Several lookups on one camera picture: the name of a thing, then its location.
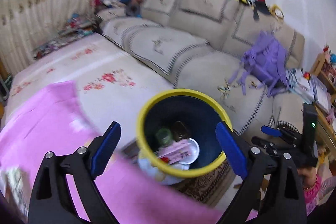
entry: sofa cushion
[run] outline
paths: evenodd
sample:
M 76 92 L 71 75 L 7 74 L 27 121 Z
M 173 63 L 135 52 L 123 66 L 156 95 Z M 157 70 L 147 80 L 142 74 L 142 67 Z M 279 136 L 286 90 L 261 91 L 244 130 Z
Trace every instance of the sofa cushion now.
M 177 0 L 146 0 L 142 5 L 142 17 L 167 26 Z
M 212 50 L 204 38 L 171 28 L 148 27 L 130 35 L 125 50 L 166 78 L 176 63 L 189 56 Z
M 153 21 L 136 17 L 116 17 L 111 19 L 102 28 L 102 35 L 121 48 L 125 47 L 127 36 L 137 29 L 147 27 L 162 27 Z
M 287 49 L 287 68 L 299 68 L 303 57 L 305 38 L 286 23 L 273 16 L 258 12 L 259 21 L 253 19 L 253 10 L 241 5 L 222 50 L 241 58 L 255 43 L 260 31 L 272 31 L 279 42 Z
M 231 86 L 228 97 L 224 98 L 217 87 L 225 86 L 225 79 L 229 79 L 238 67 L 237 58 L 214 51 L 183 64 L 179 68 L 175 85 L 203 92 L 219 102 L 229 115 L 236 133 L 244 137 L 246 131 L 260 132 L 262 125 L 268 125 L 272 116 L 273 97 L 266 96 L 266 88 L 256 89 L 251 86 L 251 81 L 256 85 L 260 82 L 248 75 L 245 96 L 242 87 L 235 82 L 236 86 Z
M 219 50 L 238 7 L 235 0 L 179 0 L 169 26 L 204 37 Z

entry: sofa armrest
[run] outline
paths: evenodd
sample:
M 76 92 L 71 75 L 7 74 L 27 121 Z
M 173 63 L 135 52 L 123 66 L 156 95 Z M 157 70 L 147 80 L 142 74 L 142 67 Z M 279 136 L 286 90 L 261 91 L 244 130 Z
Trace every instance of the sofa armrest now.
M 287 92 L 274 97 L 274 124 L 287 124 L 302 133 L 303 130 L 303 100 L 295 93 Z

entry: blue gripper pad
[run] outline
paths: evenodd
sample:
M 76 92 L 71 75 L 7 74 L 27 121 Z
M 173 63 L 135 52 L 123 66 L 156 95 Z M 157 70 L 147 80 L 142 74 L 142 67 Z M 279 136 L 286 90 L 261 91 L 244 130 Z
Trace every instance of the blue gripper pad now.
M 271 128 L 271 127 L 267 127 L 267 126 L 262 126 L 261 127 L 261 132 L 265 133 L 267 135 L 271 135 L 274 137 L 281 137 L 282 133 L 280 132 L 280 130 L 275 129 L 275 128 Z
M 244 180 L 248 175 L 247 160 L 228 130 L 222 122 L 219 122 L 216 126 L 216 138 L 233 171 Z
M 113 123 L 110 128 L 105 132 L 104 140 L 102 141 L 97 152 L 94 154 L 91 160 L 91 176 L 95 179 L 102 175 L 105 171 L 105 167 L 109 162 L 112 153 L 114 152 L 120 137 L 121 127 L 117 122 Z

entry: sofa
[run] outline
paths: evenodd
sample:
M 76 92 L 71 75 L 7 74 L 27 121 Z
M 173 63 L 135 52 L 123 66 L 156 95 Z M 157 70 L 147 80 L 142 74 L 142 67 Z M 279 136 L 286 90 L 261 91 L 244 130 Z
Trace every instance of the sofa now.
M 126 17 L 124 9 L 107 9 L 97 15 L 101 34 L 173 83 L 214 98 L 229 115 L 236 134 L 248 142 L 265 138 L 260 128 L 285 124 L 302 132 L 302 100 L 293 93 L 267 97 L 266 87 L 249 75 L 246 95 L 233 83 L 225 86 L 240 67 L 244 52 L 260 31 L 273 32 L 287 49 L 286 67 L 299 68 L 305 39 L 273 16 L 253 10 L 236 0 L 146 0 L 142 18 Z

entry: floral bed sheet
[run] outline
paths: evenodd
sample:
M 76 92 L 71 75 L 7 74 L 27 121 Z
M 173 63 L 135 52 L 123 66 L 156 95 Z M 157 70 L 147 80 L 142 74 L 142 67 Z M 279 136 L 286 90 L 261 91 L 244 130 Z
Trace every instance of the floral bed sheet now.
M 104 133 L 120 123 L 118 147 L 135 138 L 141 107 L 172 84 L 99 34 L 53 52 L 14 78 L 2 125 L 19 107 L 48 84 L 75 80 L 83 112 Z

